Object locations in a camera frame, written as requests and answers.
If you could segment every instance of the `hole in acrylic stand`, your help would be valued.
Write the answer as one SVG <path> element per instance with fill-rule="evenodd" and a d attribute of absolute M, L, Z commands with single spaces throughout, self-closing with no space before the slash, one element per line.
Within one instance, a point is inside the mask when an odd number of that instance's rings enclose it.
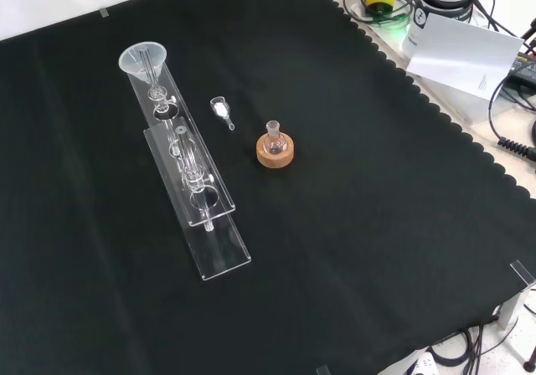
<path fill-rule="evenodd" d="M 171 103 L 167 104 L 167 111 L 160 113 L 158 111 L 154 111 L 154 116 L 157 120 L 165 121 L 165 120 L 171 120 L 172 118 L 175 118 L 178 114 L 178 107 L 175 105 L 172 105 Z"/>
<path fill-rule="evenodd" d="M 206 201 L 206 207 L 199 207 L 198 201 Z M 190 203 L 194 208 L 199 210 L 205 210 L 206 208 L 212 208 L 219 201 L 219 193 L 216 188 L 209 185 L 203 188 L 200 193 L 192 193 L 190 195 Z"/>

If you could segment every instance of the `clear acrylic stand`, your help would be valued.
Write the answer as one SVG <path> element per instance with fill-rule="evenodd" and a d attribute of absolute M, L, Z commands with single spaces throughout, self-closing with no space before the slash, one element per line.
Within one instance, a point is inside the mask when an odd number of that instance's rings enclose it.
<path fill-rule="evenodd" d="M 166 49 L 135 44 L 119 58 L 149 128 L 144 131 L 203 280 L 251 262 L 230 217 L 233 203 L 164 61 Z"/>

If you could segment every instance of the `small glass vial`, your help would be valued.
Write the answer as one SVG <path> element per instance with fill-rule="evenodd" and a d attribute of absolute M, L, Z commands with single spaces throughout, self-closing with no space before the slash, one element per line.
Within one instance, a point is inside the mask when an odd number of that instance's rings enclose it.
<path fill-rule="evenodd" d="M 287 148 L 287 143 L 285 136 L 279 132 L 279 122 L 268 121 L 266 129 L 268 130 L 268 134 L 263 141 L 265 152 L 270 153 L 271 155 L 278 155 L 279 153 L 284 152 Z"/>

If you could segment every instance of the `black tablecloth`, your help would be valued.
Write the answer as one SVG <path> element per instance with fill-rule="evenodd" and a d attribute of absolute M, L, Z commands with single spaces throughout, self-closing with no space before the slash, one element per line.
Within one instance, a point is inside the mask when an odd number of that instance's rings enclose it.
<path fill-rule="evenodd" d="M 536 205 L 332 0 L 133 0 L 0 43 L 9 375 L 375 374 L 521 290 Z M 152 40 L 251 265 L 202 282 L 123 49 Z M 234 134 L 209 100 L 223 95 Z M 255 159 L 268 120 L 296 143 Z"/>

